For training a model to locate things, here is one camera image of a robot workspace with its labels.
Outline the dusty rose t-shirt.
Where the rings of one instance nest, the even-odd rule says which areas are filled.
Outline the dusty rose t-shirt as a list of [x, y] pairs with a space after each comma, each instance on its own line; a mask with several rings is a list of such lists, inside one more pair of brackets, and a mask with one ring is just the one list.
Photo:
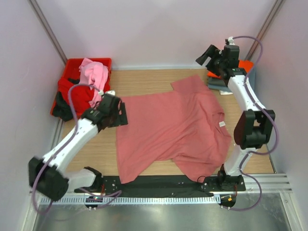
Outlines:
[[120, 181], [134, 181], [155, 161], [173, 161], [190, 180], [210, 176], [226, 160], [231, 136], [225, 114], [197, 75], [172, 91], [124, 97], [128, 124], [116, 129]]

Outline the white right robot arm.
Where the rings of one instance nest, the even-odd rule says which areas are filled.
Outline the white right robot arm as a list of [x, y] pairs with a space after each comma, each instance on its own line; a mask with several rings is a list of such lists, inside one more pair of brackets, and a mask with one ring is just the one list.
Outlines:
[[220, 50], [210, 45], [196, 59], [209, 72], [219, 76], [233, 93], [242, 114], [235, 126], [235, 147], [215, 177], [206, 177], [202, 190], [206, 193], [245, 190], [243, 168], [251, 155], [269, 142], [275, 113], [267, 110], [255, 95], [244, 68], [239, 67], [239, 46], [228, 44]]

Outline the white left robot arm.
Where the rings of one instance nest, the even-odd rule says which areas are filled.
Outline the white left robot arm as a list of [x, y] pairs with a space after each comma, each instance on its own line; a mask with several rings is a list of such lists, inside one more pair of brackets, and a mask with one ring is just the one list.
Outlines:
[[66, 193], [87, 190], [99, 192], [103, 186], [102, 173], [91, 167], [78, 172], [66, 169], [83, 146], [105, 128], [127, 125], [125, 104], [107, 91], [99, 105], [87, 109], [71, 132], [42, 158], [33, 157], [28, 163], [29, 185], [52, 201], [60, 200]]

